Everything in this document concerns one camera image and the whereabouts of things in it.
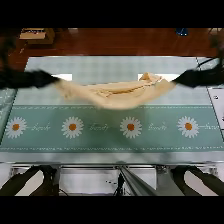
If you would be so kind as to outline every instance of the checkered tablecloth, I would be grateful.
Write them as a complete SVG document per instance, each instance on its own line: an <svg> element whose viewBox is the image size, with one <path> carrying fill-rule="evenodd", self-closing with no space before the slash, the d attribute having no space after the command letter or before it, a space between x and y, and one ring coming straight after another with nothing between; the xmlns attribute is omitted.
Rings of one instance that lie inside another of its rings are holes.
<svg viewBox="0 0 224 224"><path fill-rule="evenodd" d="M26 70L72 74L73 82L98 84L137 80L138 74L144 72L181 74L197 65L196 58L192 57L65 56L29 58ZM98 110L82 100L66 102L51 86L41 90L24 89L18 91L9 122L12 124L17 117L24 119L26 130L13 140L9 137L13 133L7 130L2 151L186 152L224 148L206 88L177 85L153 102L121 112ZM63 122L76 117L85 128L79 138L70 136L69 139L69 135L66 138L61 130ZM188 138L178 130L178 121L184 117L200 127L200 134L195 138ZM126 118L137 119L142 125L140 136L130 141L120 131L120 124Z"/></svg>

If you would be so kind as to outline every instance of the daisy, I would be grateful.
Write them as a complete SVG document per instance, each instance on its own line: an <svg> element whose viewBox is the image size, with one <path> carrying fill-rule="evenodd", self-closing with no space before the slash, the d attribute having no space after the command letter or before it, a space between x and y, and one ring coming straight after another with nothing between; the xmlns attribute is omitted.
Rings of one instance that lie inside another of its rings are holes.
<svg viewBox="0 0 224 224"><path fill-rule="evenodd" d="M63 122L61 130L64 132L63 135L65 135L66 138L70 137L71 139L82 134L83 126L82 120L78 117L69 117Z"/></svg>
<svg viewBox="0 0 224 224"><path fill-rule="evenodd" d="M134 117L126 117L123 119L120 127L120 131L123 131L123 135L125 135L126 138L135 138L141 134L142 130L140 121Z"/></svg>
<svg viewBox="0 0 224 224"><path fill-rule="evenodd" d="M182 131L182 135L185 135L185 137L194 138L199 133L197 122L190 117L185 116L179 119L177 127L179 127L178 130Z"/></svg>
<svg viewBox="0 0 224 224"><path fill-rule="evenodd" d="M26 121L22 117L14 117L6 126L6 135L8 138L17 138L26 130Z"/></svg>

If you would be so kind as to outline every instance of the wooden floor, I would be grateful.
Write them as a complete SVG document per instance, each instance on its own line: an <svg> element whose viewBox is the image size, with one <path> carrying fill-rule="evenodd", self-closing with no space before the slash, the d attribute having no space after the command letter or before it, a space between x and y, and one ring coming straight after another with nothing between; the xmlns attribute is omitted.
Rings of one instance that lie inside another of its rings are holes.
<svg viewBox="0 0 224 224"><path fill-rule="evenodd" d="M25 68L31 56L123 55L213 57L208 28L189 28L188 36L178 36L174 28L79 28L56 32L53 45L27 45L17 40L10 52L10 64Z"/></svg>

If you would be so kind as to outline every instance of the metal bar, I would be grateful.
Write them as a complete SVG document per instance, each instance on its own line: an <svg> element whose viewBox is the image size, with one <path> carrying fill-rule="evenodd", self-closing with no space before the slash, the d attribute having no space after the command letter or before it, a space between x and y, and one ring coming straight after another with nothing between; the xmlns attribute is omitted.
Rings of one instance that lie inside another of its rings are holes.
<svg viewBox="0 0 224 224"><path fill-rule="evenodd" d="M128 170L125 166L120 166L118 169L134 196L159 196L155 189L145 183L141 178Z"/></svg>

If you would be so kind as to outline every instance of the table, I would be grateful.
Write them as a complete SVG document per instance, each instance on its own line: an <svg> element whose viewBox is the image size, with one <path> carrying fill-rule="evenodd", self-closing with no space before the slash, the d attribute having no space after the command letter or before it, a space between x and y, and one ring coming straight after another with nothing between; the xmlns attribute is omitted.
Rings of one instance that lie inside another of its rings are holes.
<svg viewBox="0 0 224 224"><path fill-rule="evenodd" d="M26 70L72 74L74 82L97 84L137 80L144 72L181 74L197 65L194 57L63 56L31 57ZM11 97L16 94L7 91ZM4 124L7 119L11 128L23 129L6 128L1 162L180 164L224 160L223 137L207 88L177 85L153 102L125 111L98 109L82 100L66 102L52 86L22 89L9 117L5 112ZM133 123L138 136L121 131L121 125L126 128ZM191 130L190 135L184 128Z"/></svg>

